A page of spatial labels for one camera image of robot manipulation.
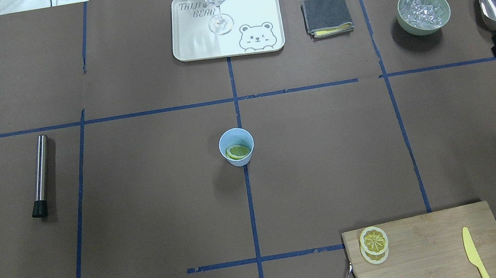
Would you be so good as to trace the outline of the steel muddler black tip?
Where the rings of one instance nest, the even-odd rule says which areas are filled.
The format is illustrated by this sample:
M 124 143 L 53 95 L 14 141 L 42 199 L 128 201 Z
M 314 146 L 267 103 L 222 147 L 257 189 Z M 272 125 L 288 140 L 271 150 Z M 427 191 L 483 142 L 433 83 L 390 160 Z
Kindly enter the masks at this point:
M 47 163 L 48 163 L 48 136 L 40 134 L 36 146 L 36 176 L 35 198 L 33 202 L 32 217 L 46 218 L 49 215 L 47 205 Z

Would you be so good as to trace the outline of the lemon slice stack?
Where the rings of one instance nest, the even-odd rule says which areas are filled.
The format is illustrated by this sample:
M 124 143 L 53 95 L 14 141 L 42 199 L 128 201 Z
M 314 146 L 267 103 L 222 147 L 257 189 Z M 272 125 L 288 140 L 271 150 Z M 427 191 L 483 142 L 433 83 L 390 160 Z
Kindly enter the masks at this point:
M 363 229 L 359 236 L 359 249 L 362 257 L 370 264 L 381 264 L 389 255 L 387 233 L 380 227 Z

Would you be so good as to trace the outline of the light blue paper cup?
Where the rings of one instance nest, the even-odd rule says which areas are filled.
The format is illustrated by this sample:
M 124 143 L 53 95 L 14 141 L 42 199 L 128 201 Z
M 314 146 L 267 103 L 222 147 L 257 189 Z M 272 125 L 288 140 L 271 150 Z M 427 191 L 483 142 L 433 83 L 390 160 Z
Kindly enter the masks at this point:
M 241 127 L 225 131 L 219 139 L 220 153 L 235 167 L 243 167 L 250 162 L 254 145 L 252 135 Z

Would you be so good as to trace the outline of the green bowl with ice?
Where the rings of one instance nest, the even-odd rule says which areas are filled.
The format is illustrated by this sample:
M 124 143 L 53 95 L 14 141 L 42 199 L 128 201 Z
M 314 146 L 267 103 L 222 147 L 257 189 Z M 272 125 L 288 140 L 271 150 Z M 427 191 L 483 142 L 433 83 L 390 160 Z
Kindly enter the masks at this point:
M 450 21 L 451 7 L 446 0 L 398 0 L 399 26 L 416 36 L 427 36 Z

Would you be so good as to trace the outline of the grey folded cloth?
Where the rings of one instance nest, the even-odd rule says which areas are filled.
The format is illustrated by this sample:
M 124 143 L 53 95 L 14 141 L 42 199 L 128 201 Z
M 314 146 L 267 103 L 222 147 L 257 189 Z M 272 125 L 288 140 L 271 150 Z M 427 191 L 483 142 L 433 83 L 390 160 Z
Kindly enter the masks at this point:
M 301 3 L 306 31 L 325 38 L 354 30 L 346 0 L 305 0 Z

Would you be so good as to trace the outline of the yellow plastic knife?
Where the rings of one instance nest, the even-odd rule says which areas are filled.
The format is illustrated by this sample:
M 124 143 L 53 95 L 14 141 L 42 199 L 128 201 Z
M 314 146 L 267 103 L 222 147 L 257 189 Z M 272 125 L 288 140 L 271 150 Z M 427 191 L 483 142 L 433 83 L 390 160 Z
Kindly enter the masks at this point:
M 464 251 L 466 252 L 467 258 L 470 261 L 470 263 L 473 266 L 475 266 L 475 268 L 478 270 L 481 278 L 491 278 L 477 251 L 475 243 L 472 239 L 472 235 L 470 234 L 469 228 L 464 226 L 461 230 L 461 233 L 462 233 Z

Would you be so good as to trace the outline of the bamboo cutting board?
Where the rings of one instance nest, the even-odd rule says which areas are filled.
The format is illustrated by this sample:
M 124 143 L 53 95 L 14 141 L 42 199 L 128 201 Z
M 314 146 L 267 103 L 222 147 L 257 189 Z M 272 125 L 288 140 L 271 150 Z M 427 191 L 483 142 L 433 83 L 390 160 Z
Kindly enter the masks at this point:
M 387 235 L 388 259 L 370 264 L 361 254 L 361 229 L 342 233 L 355 278 L 481 278 L 467 257 L 463 228 L 496 278 L 496 220 L 485 201 L 379 225 Z

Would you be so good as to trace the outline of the cream bear tray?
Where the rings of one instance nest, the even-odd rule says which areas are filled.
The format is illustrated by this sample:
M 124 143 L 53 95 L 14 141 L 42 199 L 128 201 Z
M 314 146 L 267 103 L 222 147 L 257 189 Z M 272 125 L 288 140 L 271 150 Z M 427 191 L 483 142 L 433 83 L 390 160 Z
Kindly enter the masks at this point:
M 285 45 L 279 0 L 173 0 L 172 51 L 179 61 L 274 52 Z

